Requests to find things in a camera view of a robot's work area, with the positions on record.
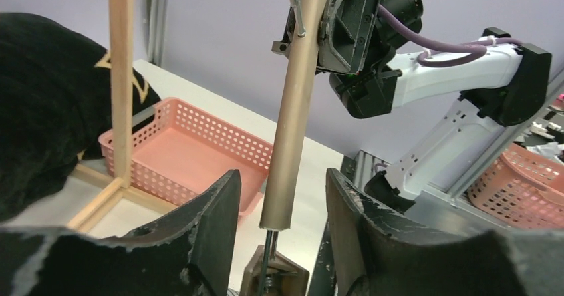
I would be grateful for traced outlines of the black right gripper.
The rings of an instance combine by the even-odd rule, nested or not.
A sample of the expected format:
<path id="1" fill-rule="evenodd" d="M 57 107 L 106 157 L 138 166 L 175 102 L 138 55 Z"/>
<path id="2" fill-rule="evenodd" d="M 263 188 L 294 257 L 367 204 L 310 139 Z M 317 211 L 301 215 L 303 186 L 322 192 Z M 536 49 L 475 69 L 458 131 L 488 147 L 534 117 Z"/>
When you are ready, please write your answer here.
<path id="1" fill-rule="evenodd" d="M 327 0 L 318 31 L 317 71 L 362 70 L 381 0 Z"/>

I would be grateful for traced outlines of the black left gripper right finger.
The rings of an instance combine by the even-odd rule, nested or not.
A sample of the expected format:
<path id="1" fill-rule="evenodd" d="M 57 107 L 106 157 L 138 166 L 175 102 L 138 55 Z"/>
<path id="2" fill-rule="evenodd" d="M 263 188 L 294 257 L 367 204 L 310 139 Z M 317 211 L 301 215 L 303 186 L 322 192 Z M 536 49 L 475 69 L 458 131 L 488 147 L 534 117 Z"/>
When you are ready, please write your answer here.
<path id="1" fill-rule="evenodd" d="M 326 172 L 339 295 L 562 295 L 562 231 L 426 227 Z"/>

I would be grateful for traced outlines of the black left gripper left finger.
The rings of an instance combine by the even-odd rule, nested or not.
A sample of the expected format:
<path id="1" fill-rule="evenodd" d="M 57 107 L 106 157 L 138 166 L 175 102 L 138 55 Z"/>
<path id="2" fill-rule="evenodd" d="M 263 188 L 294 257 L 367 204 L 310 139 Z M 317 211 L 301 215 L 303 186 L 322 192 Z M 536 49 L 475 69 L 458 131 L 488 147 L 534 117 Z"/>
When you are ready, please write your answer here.
<path id="1" fill-rule="evenodd" d="M 2 295 L 227 295 L 241 175 L 122 237 L 1 229 Z"/>

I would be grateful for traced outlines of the wooden clip hanger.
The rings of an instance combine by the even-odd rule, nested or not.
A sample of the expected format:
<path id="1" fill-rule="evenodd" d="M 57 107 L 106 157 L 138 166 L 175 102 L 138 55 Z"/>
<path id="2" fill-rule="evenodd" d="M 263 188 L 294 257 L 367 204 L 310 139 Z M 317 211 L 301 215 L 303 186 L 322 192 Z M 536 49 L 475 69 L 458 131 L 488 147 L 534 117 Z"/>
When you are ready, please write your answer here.
<path id="1" fill-rule="evenodd" d="M 290 0 L 295 27 L 287 48 L 288 65 L 277 119 L 259 227 L 265 243 L 245 269 L 241 295 L 262 295 L 275 242 L 291 227 L 295 190 L 318 57 L 318 32 L 327 0 Z"/>

